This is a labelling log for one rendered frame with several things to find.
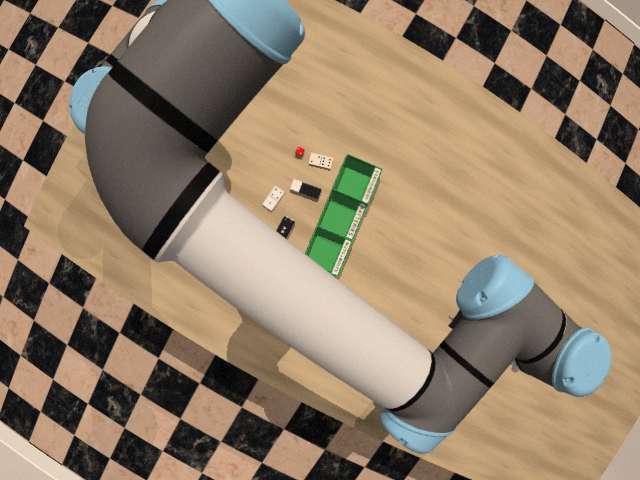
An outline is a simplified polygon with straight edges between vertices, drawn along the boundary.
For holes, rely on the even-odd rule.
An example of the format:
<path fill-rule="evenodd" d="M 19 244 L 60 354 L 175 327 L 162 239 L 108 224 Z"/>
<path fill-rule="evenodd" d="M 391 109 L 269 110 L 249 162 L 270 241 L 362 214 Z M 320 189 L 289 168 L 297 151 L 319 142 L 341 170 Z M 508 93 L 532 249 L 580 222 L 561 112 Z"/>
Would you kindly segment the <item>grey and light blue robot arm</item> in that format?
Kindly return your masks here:
<path fill-rule="evenodd" d="M 226 191 L 205 156 L 303 42 L 286 0 L 157 0 L 140 19 L 69 106 L 104 206 L 151 259 L 384 407 L 384 428 L 415 453 L 452 434 L 509 365 L 575 397 L 602 385 L 608 341 L 505 255 L 465 276 L 464 316 L 431 352 Z"/>

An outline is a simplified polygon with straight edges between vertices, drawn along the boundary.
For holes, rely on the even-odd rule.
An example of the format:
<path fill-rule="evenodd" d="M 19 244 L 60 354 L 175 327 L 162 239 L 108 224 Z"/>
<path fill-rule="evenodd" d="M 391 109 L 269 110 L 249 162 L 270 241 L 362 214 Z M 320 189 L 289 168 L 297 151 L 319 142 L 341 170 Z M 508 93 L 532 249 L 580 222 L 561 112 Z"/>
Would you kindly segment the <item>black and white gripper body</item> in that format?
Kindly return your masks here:
<path fill-rule="evenodd" d="M 454 317 L 454 319 L 452 320 L 452 322 L 449 324 L 450 328 L 454 328 L 455 325 L 460 321 L 460 319 L 463 317 L 462 311 L 459 310 L 459 312 L 457 313 L 457 315 Z"/>

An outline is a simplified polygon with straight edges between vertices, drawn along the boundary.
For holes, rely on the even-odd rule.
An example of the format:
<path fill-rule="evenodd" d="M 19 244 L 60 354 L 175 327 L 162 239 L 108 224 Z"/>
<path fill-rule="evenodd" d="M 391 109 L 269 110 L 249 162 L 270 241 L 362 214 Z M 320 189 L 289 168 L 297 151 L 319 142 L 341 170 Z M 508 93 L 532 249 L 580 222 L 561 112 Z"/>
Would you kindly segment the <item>black 9v battery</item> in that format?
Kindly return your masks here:
<path fill-rule="evenodd" d="M 286 217 L 284 216 L 276 231 L 279 234 L 281 234 L 284 238 L 287 238 L 294 223 L 295 222 L 293 219 L 289 219 L 287 216 Z"/>

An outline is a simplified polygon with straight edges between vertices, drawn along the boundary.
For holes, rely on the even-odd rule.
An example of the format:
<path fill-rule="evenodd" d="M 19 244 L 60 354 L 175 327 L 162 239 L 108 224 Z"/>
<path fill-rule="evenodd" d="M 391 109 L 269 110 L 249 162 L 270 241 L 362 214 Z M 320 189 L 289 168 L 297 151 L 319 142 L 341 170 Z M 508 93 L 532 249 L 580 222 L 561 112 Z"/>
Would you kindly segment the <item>green rack of labelled bins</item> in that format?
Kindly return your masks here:
<path fill-rule="evenodd" d="M 335 276 L 339 276 L 382 173 L 380 167 L 352 155 L 346 157 L 305 252 Z"/>

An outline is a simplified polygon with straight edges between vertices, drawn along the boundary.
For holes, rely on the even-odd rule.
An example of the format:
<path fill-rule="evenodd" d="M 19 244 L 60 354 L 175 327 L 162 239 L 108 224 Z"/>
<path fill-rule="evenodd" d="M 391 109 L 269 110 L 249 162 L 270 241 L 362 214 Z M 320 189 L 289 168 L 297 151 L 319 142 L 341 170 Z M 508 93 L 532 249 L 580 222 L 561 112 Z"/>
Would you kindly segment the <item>white domino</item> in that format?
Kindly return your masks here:
<path fill-rule="evenodd" d="M 311 153 L 309 164 L 331 169 L 333 158 Z"/>
<path fill-rule="evenodd" d="M 278 201 L 280 200 L 280 198 L 283 196 L 284 193 L 285 192 L 283 192 L 278 187 L 274 187 L 274 189 L 271 191 L 271 193 L 269 194 L 269 196 L 266 198 L 266 200 L 262 205 L 264 205 L 270 210 L 273 210 L 273 208 L 278 203 Z"/>

